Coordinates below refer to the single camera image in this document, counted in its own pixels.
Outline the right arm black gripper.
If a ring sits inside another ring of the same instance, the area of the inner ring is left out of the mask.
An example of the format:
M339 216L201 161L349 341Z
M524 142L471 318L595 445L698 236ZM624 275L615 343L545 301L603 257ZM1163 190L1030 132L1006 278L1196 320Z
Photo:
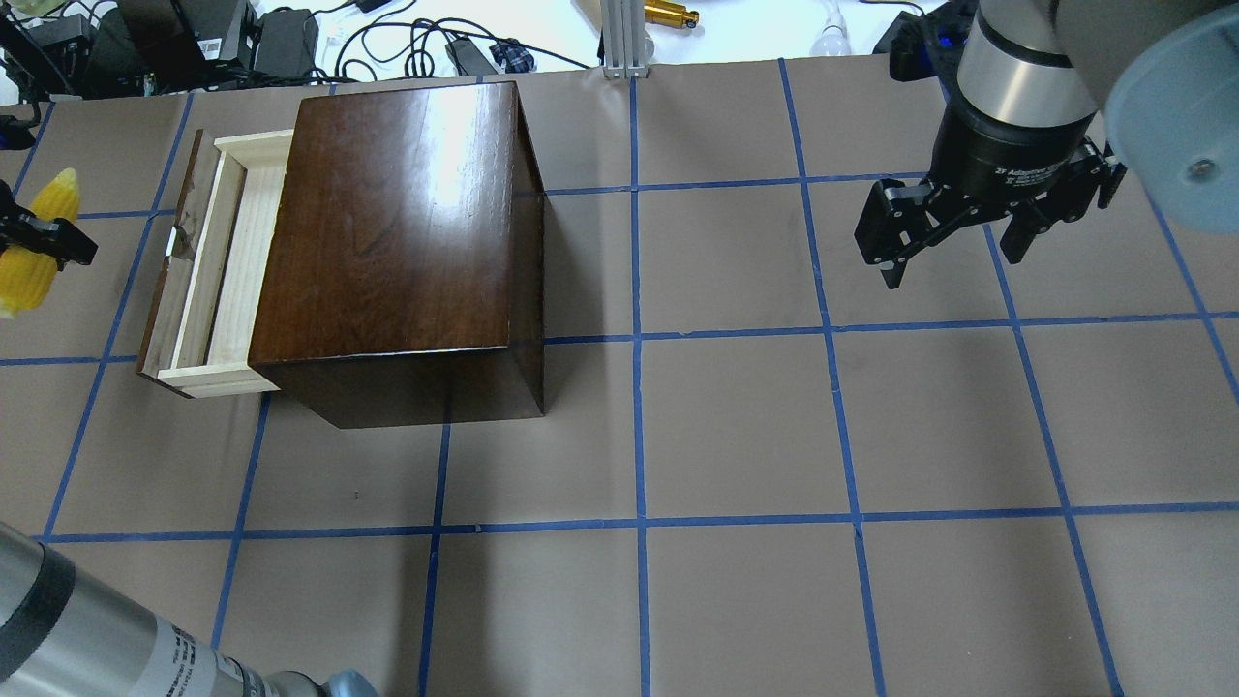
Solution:
M900 288L911 258L961 228L996 220L996 204L1014 204L1000 250L1018 264L1052 227L1078 222L1092 206L1106 210L1127 165L1110 142L1099 149L1085 140L1094 119L1022 128L976 106L948 105L926 178L873 182L855 230L864 262L887 288Z

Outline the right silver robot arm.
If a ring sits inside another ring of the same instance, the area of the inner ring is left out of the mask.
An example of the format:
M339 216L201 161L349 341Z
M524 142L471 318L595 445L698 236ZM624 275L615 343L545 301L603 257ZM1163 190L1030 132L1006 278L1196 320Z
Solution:
M855 239L887 288L965 227L1006 222L1005 260L1106 208L1127 173L1165 215L1237 232L1234 1L947 1L902 14L890 76L947 92L917 184L881 178Z

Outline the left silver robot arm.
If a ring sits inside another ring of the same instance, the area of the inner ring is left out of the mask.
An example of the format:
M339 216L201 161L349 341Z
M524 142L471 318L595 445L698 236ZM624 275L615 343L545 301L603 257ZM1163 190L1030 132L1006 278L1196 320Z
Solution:
M2 187L2 317L43 305L95 241L76 225L78 176L58 172L30 204ZM48 543L1 530L1 682L5 696L373 696L357 671L316 682L260 673L99 581Z

